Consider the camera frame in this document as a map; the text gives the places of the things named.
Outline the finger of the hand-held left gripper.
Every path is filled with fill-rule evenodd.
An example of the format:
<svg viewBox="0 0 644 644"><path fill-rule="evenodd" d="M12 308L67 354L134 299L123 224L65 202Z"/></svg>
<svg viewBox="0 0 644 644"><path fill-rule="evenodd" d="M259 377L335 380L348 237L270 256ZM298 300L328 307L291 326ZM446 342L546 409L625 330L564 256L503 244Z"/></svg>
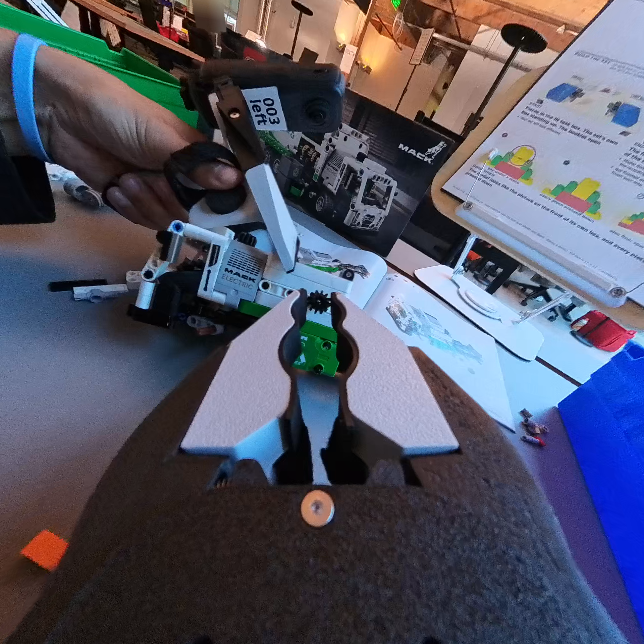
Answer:
<svg viewBox="0 0 644 644"><path fill-rule="evenodd" d="M246 171L246 184L286 273L294 271L300 239L283 195L268 164Z"/></svg>

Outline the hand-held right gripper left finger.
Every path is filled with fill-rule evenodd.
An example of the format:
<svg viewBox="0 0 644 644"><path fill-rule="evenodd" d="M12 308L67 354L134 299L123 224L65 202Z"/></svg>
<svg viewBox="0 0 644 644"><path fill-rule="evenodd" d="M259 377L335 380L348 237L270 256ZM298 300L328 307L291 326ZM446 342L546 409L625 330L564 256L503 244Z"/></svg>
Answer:
<svg viewBox="0 0 644 644"><path fill-rule="evenodd" d="M308 429L294 361L307 292L295 290L226 347L180 448L256 461L272 484L312 483Z"/></svg>

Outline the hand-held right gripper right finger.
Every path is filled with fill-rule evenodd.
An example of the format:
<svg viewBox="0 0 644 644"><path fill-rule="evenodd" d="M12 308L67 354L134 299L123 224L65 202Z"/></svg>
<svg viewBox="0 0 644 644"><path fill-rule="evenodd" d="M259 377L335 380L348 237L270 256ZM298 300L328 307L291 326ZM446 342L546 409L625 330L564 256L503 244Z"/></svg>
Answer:
<svg viewBox="0 0 644 644"><path fill-rule="evenodd" d="M322 462L332 484L418 484L412 462L459 443L410 348L351 302L331 296L339 409Z"/></svg>

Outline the white green lego truck model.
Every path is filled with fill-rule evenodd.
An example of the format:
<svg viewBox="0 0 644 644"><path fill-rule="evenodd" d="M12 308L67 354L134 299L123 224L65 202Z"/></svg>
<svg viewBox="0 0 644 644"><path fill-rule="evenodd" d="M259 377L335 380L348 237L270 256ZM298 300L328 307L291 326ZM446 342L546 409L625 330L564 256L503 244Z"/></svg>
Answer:
<svg viewBox="0 0 644 644"><path fill-rule="evenodd" d="M310 265L299 259L300 246L294 271L286 273L277 253L258 248L250 231L216 232L176 220L156 237L157 249L141 270L127 315L159 328L188 326L198 335L251 325L295 290L347 296L358 273L347 264ZM316 314L307 309L307 315L311 320L303 323L302 352L294 366L333 377L339 363L330 310Z"/></svg>

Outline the person's left forearm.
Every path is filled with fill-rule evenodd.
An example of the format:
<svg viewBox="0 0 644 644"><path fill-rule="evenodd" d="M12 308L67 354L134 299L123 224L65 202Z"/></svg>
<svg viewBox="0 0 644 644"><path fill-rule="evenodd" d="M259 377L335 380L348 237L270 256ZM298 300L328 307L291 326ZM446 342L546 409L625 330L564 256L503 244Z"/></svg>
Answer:
<svg viewBox="0 0 644 644"><path fill-rule="evenodd" d="M1 136L10 157L25 152L12 90L12 59L17 34L1 28Z"/></svg>

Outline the black lego set box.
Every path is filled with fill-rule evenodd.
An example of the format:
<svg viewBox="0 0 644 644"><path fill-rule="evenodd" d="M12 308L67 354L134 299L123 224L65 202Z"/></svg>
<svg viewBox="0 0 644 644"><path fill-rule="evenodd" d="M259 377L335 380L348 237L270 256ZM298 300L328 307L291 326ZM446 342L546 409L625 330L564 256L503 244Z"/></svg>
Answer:
<svg viewBox="0 0 644 644"><path fill-rule="evenodd" d="M350 90L334 130L261 131L259 136L290 207L384 257L457 147L446 130Z"/></svg>

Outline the long white lego connector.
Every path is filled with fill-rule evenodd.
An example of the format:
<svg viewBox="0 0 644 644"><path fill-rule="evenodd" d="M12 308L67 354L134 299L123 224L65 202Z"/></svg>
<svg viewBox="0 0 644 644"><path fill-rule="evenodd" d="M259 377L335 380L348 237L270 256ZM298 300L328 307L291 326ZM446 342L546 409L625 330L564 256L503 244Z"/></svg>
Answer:
<svg viewBox="0 0 644 644"><path fill-rule="evenodd" d="M73 299L77 302L99 303L128 294L126 284L75 286L72 288Z"/></svg>

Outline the grey white lego wheel piece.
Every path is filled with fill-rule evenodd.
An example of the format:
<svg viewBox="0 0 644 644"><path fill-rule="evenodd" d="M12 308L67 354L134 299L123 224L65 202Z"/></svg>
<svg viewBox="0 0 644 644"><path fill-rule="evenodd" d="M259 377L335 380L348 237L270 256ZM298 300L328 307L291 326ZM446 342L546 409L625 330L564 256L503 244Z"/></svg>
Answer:
<svg viewBox="0 0 644 644"><path fill-rule="evenodd" d="M70 178L63 183L64 192L75 201L91 209L100 209L105 203L101 194L79 178Z"/></svg>

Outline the person's left hand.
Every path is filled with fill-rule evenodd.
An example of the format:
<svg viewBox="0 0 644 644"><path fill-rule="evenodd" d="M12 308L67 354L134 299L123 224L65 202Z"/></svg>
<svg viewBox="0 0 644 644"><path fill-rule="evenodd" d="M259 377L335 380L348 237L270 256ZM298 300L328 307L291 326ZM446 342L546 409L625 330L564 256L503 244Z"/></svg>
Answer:
<svg viewBox="0 0 644 644"><path fill-rule="evenodd" d="M73 171L129 221L161 230L187 221L163 171L206 137L85 60L42 47L34 72L37 123L54 163Z"/></svg>

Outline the white instruction booklet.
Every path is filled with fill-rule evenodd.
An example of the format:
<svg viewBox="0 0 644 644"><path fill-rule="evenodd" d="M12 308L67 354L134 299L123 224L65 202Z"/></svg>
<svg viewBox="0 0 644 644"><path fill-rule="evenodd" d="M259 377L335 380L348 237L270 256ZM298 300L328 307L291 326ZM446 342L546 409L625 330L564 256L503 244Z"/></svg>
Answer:
<svg viewBox="0 0 644 644"><path fill-rule="evenodd" d="M292 210L299 259L317 268L358 268L349 298L408 347L421 349L495 421L514 431L495 341L465 322L381 256L359 249Z"/></svg>

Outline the slim black floor lamp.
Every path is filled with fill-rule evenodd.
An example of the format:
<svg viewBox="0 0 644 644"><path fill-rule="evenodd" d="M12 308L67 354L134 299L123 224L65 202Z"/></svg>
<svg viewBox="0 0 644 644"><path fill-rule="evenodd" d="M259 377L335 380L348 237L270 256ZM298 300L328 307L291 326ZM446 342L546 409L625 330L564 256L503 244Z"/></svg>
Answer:
<svg viewBox="0 0 644 644"><path fill-rule="evenodd" d="M311 17L311 16L313 16L314 12L308 6L303 4L301 1L291 1L291 5L298 12L298 16L297 16L297 19L296 19L296 25L295 25L295 31L294 31L294 37L293 37L293 40L292 40L292 46L291 46L291 50L290 50L290 54L289 54L290 59L293 60L294 59L294 54L296 52L296 44L297 44L298 37L299 37L299 34L300 34L302 18L305 15L307 17Z"/></svg>

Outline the white sign stand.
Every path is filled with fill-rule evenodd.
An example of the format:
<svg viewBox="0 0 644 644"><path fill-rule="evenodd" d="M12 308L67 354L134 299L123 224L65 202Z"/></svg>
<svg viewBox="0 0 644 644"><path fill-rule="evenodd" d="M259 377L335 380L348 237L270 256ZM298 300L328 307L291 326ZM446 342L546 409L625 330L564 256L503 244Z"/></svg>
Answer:
<svg viewBox="0 0 644 644"><path fill-rule="evenodd" d="M423 286L451 305L516 357L532 361L543 345L541 334L529 321L549 310L560 300L575 294L586 302L616 309L627 303L634 289L626 287L625 279L609 279L576 260L565 258L537 237L523 234L502 222L489 209L465 201L455 211L461 225L470 231L457 265L450 268L436 265L416 269L414 276ZM478 240L484 240L519 264L547 278L562 292L552 302L535 310L514 310L496 300L493 294L476 286L464 275L467 254Z"/></svg>

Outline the wooden background table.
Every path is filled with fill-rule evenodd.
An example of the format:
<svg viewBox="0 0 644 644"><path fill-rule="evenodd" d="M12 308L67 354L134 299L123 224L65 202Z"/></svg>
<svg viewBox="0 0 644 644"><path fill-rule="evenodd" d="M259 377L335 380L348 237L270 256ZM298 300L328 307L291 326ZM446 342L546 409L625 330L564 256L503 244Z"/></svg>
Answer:
<svg viewBox="0 0 644 644"><path fill-rule="evenodd" d="M99 32L98 20L109 22L122 32L128 33L132 38L147 44L158 52L172 52L184 59L190 59L195 64L201 64L205 59L197 53L175 43L158 32L144 26L133 19L131 15L107 1L72 1L78 8L81 30L91 35Z"/></svg>

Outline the green plastic tray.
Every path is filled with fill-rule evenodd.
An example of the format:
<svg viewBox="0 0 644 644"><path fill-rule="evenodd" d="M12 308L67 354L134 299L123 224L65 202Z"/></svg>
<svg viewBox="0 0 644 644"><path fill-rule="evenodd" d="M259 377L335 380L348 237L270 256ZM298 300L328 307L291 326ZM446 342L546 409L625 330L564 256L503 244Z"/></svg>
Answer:
<svg viewBox="0 0 644 644"><path fill-rule="evenodd" d="M5 4L1 5L1 27L39 38L50 47L98 66L170 110L185 123L197 126L198 114L185 107L180 94L180 81L136 53L128 49L120 52L110 50L101 39Z"/></svg>

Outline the red bag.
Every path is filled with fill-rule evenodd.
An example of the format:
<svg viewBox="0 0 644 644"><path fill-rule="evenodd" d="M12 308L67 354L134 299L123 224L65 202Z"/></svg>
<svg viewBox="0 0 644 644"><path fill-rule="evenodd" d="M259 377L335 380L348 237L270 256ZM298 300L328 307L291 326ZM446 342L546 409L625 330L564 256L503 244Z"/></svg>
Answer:
<svg viewBox="0 0 644 644"><path fill-rule="evenodd" d="M599 310L590 310L575 319L570 329L571 335L579 342L610 353L622 350L637 334Z"/></svg>

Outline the blue plastic bin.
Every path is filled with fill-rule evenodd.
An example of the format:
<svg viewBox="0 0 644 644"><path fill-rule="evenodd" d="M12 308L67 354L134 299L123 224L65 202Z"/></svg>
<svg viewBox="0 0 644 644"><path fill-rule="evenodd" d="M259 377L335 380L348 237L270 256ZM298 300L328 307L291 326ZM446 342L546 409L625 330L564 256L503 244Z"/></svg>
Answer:
<svg viewBox="0 0 644 644"><path fill-rule="evenodd" d="M558 410L642 625L643 347L628 342Z"/></svg>

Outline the black sleeve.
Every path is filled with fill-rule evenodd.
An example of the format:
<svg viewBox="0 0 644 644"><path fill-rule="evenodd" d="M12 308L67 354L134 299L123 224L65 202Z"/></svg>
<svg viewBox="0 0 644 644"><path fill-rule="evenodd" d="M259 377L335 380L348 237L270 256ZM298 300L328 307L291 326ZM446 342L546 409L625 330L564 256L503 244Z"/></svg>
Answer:
<svg viewBox="0 0 644 644"><path fill-rule="evenodd" d="M44 162L26 150L16 124L1 126L1 224L55 221L55 202Z"/></svg>

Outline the blue wristband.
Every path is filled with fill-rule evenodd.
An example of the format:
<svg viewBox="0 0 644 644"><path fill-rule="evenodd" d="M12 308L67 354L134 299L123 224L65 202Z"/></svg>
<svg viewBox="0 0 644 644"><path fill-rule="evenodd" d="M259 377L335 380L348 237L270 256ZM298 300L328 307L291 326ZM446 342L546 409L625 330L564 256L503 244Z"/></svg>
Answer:
<svg viewBox="0 0 644 644"><path fill-rule="evenodd" d="M32 157L51 164L39 132L34 102L36 58L44 44L29 34L17 36L12 52L11 81L15 113L25 146Z"/></svg>

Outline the printed instruction sheet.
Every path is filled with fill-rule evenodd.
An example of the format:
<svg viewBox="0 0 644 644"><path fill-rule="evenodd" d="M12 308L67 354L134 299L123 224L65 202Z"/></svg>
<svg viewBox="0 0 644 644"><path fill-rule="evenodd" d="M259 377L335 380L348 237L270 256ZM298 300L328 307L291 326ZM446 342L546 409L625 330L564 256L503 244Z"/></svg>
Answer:
<svg viewBox="0 0 644 644"><path fill-rule="evenodd" d="M643 2L611 1L441 186L455 216L616 308L643 288Z"/></svg>

